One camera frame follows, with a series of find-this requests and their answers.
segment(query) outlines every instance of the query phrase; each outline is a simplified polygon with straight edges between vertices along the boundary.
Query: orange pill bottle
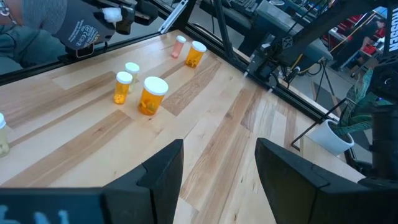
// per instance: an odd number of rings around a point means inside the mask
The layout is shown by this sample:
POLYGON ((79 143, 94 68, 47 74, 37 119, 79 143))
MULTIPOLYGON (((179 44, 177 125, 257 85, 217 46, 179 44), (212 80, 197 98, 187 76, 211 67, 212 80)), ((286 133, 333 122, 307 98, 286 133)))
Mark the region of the orange pill bottle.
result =
POLYGON ((165 80, 159 77, 146 78, 138 110, 144 115, 155 115, 168 90, 169 86, 165 80))
POLYGON ((193 41, 189 50, 185 64, 191 68, 196 68, 207 48, 201 42, 193 41))
POLYGON ((119 72, 116 75, 116 88, 114 89, 113 101, 122 105, 126 102, 129 87, 132 82, 132 75, 128 72, 119 72))

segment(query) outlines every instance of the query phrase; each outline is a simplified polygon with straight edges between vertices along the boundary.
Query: glove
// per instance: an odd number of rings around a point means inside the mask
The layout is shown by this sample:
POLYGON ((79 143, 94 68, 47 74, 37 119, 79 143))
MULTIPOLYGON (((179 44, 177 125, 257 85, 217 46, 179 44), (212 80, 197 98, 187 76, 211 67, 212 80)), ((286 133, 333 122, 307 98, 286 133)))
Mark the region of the glove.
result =
POLYGON ((93 42, 109 40, 115 26, 104 19, 102 10, 86 1, 21 0, 24 24, 44 29, 68 48, 82 49, 93 42))
POLYGON ((108 41, 114 33, 115 26, 105 21, 101 9, 82 0, 68 0, 65 19, 53 36, 78 50, 93 42, 108 41))

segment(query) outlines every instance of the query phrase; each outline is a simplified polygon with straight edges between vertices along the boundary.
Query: light wood tabletop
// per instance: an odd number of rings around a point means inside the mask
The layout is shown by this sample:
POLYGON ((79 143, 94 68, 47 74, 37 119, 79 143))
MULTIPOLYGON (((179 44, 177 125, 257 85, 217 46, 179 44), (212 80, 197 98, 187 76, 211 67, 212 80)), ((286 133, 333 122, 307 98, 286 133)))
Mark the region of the light wood tabletop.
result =
POLYGON ((1 187, 103 186, 157 151, 184 141, 175 223, 275 223, 254 160, 258 137, 290 143, 313 121, 207 51, 170 57, 180 31, 0 87, 11 151, 1 187), (112 101, 115 73, 141 67, 124 105, 112 101), (137 110, 146 77, 169 84, 155 116, 137 110))
POLYGON ((365 178, 364 175, 342 160, 336 159, 336 156, 330 154, 307 136, 303 136, 300 143, 300 155, 306 160, 353 182, 365 178))

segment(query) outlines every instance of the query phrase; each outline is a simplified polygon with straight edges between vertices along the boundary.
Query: person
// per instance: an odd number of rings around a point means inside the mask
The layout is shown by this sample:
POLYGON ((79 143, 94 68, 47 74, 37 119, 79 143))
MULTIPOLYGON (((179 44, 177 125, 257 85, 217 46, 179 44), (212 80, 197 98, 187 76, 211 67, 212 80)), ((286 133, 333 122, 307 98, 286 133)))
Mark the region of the person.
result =
POLYGON ((45 30, 0 26, 0 75, 55 62, 65 46, 45 30))
POLYGON ((65 46, 80 49, 115 33, 101 9, 84 0, 0 0, 0 12, 0 74, 54 61, 65 46))
POLYGON ((375 22, 370 22, 363 25, 353 35, 352 40, 348 42, 347 46, 341 50, 337 56, 336 62, 331 66, 335 71, 339 71, 340 67, 353 55, 356 51, 362 50, 366 44, 372 39, 372 36, 380 28, 386 26, 386 20, 380 19, 375 22))

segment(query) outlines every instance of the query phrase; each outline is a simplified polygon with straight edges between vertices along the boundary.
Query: potted plant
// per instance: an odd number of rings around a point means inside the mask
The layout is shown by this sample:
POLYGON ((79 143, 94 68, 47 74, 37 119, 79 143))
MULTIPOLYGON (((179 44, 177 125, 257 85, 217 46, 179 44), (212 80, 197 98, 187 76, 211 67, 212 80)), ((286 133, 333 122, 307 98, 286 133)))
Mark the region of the potted plant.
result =
POLYGON ((350 133, 372 128, 371 111, 374 106, 389 104, 386 100, 379 100, 374 93, 366 93, 372 74, 373 70, 369 69, 363 77, 362 85, 357 82, 348 90, 347 105, 338 123, 327 119, 308 135, 335 156, 354 146, 350 133))

